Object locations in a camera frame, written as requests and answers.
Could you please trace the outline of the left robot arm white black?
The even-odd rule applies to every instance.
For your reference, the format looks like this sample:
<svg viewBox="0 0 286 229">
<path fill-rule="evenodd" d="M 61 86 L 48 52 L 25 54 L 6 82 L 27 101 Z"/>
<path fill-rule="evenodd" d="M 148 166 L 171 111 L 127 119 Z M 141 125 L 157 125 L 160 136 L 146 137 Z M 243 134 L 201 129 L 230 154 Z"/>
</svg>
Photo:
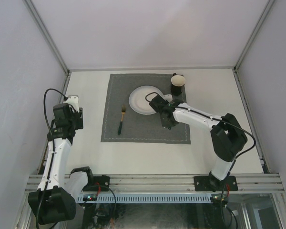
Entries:
<svg viewBox="0 0 286 229">
<path fill-rule="evenodd" d="M 29 193 L 28 204 L 36 218 L 35 225 L 72 220 L 76 215 L 76 198 L 83 189 L 95 185 L 89 167 L 75 168 L 65 181 L 66 163 L 76 131 L 83 129 L 83 109 L 77 95 L 63 96 L 63 102 L 53 107 L 52 121 L 45 119 L 48 128 L 48 157 L 36 191 Z"/>
</svg>

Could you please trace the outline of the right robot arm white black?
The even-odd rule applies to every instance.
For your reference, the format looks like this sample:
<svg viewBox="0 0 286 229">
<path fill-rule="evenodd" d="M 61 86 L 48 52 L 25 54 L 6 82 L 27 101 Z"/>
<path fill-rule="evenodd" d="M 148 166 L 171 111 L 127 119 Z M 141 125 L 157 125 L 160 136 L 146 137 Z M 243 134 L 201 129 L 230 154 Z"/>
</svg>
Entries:
<svg viewBox="0 0 286 229">
<path fill-rule="evenodd" d="M 180 123 L 208 128 L 216 160 L 209 175 L 204 176 L 206 181 L 199 183 L 204 190 L 225 188 L 236 160 L 256 146 L 255 137 L 240 126 L 233 114 L 208 114 L 178 99 L 168 102 L 156 92 L 147 94 L 145 100 L 160 115 L 163 128 L 170 130 Z"/>
</svg>

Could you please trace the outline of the dark mug cream inside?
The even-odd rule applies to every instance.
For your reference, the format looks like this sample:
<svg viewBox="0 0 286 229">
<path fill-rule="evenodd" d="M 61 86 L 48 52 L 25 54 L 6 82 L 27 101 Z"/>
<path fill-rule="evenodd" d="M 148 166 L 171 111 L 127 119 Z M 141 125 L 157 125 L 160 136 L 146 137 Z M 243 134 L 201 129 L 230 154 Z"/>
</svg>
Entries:
<svg viewBox="0 0 286 229">
<path fill-rule="evenodd" d="M 171 77 L 171 94 L 173 96 L 179 96 L 182 93 L 183 86 L 185 85 L 185 78 L 182 75 L 173 73 Z"/>
</svg>

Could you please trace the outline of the white bowl plate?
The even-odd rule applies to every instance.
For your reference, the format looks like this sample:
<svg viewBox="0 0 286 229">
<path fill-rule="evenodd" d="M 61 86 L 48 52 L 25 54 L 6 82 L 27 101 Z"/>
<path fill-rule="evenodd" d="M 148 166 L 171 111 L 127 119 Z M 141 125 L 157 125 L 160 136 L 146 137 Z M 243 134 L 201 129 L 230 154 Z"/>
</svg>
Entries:
<svg viewBox="0 0 286 229">
<path fill-rule="evenodd" d="M 154 86 L 140 86 L 132 91 L 129 96 L 129 105 L 137 113 L 141 115 L 153 115 L 156 113 L 155 110 L 146 101 L 146 95 L 153 93 L 148 96 L 148 100 L 152 100 L 157 94 L 163 96 L 163 93 Z"/>
</svg>

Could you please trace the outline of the grey cloth napkin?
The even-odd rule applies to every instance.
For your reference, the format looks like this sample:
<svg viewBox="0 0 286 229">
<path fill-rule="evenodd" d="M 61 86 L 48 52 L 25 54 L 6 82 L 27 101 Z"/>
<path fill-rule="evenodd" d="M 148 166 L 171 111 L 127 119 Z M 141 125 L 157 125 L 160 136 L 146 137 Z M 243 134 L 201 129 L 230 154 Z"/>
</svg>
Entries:
<svg viewBox="0 0 286 229">
<path fill-rule="evenodd" d="M 171 130 L 163 128 L 158 113 L 143 115 L 135 112 L 129 105 L 129 96 L 140 86 L 154 86 L 164 95 L 170 94 L 172 74 L 121 73 L 111 74 L 105 102 L 102 142 L 137 142 L 190 144 L 190 128 L 178 124 Z M 118 135 L 122 105 L 126 106 L 122 132 Z"/>
</svg>

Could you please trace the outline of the gold fork green handle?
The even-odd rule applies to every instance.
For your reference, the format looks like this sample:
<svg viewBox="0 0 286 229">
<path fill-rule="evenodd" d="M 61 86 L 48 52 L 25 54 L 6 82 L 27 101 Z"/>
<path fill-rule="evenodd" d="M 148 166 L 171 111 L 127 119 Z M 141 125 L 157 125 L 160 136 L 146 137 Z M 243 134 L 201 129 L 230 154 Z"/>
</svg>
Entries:
<svg viewBox="0 0 286 229">
<path fill-rule="evenodd" d="M 121 116 L 121 121 L 120 121 L 119 128 L 118 128 L 118 135 L 120 135 L 122 132 L 123 117 L 124 117 L 125 113 L 126 113 L 126 106 L 122 105 L 122 109 L 121 109 L 122 116 Z"/>
</svg>

